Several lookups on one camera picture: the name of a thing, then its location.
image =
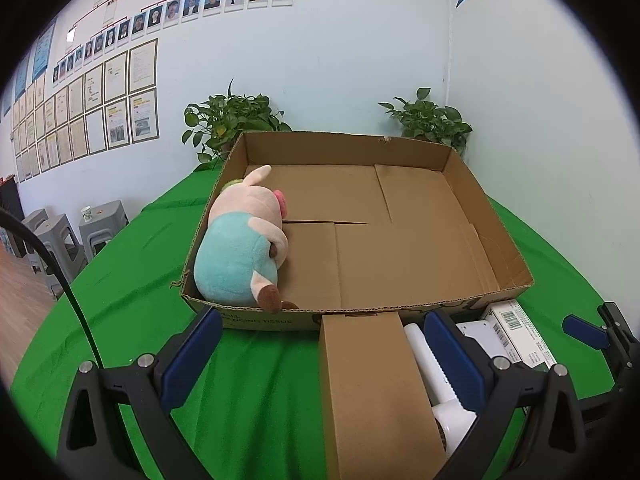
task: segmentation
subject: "white box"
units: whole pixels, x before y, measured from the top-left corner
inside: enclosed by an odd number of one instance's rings
[[[543,372],[556,364],[551,350],[516,300],[490,304],[482,319],[497,333],[512,363],[523,362]]]

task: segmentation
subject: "barcode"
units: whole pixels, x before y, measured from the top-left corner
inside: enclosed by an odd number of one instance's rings
[[[513,313],[513,310],[510,310],[508,312],[501,312],[500,315],[505,320],[507,325],[509,325],[509,330],[516,330],[517,328],[522,327],[520,320]]]
[[[495,333],[497,333],[498,335],[498,339],[500,340],[500,342],[502,343],[502,346],[504,346],[505,348],[507,348],[507,345],[509,344],[509,340],[507,339],[507,336],[504,335],[504,332],[502,331],[502,329],[500,328],[500,325],[495,324],[494,325],[494,330]]]

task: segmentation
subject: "open cardboard box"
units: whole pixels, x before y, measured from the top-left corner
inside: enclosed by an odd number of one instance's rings
[[[230,180],[271,164],[263,183],[289,214],[283,300],[299,310],[271,315],[216,305],[225,327],[318,330],[324,314],[483,308],[532,285],[522,256],[455,150],[415,139],[320,132],[243,134],[216,183],[182,274],[182,297],[208,305],[193,263],[211,204]]]
[[[278,276],[299,310],[216,304],[228,328],[320,329],[330,480],[428,480],[446,457],[402,324],[454,314],[532,285],[480,185],[447,146],[319,132],[243,134],[216,183],[184,266],[181,295],[208,305],[193,263],[211,204],[230,180],[270,164],[289,215]]]

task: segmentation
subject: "teal plush body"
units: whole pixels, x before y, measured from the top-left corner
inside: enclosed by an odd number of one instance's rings
[[[249,227],[251,217],[245,212],[225,213],[209,225],[193,266],[196,286],[206,300],[255,306],[254,271],[278,284],[278,269],[269,257],[271,243]]]

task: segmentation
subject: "screw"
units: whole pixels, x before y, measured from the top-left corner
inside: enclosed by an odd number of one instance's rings
[[[138,366],[148,368],[154,363],[153,354],[142,354],[137,360]]]
[[[82,363],[80,363],[80,366],[78,367],[78,371],[81,374],[85,374],[89,371],[91,371],[91,368],[94,367],[94,364],[91,361],[84,361]]]
[[[498,370],[506,370],[511,366],[511,363],[506,357],[498,355],[494,357],[494,366],[498,368]]]
[[[560,377],[564,377],[569,373],[569,370],[566,369],[566,366],[557,364],[557,365],[554,365],[554,372]]]

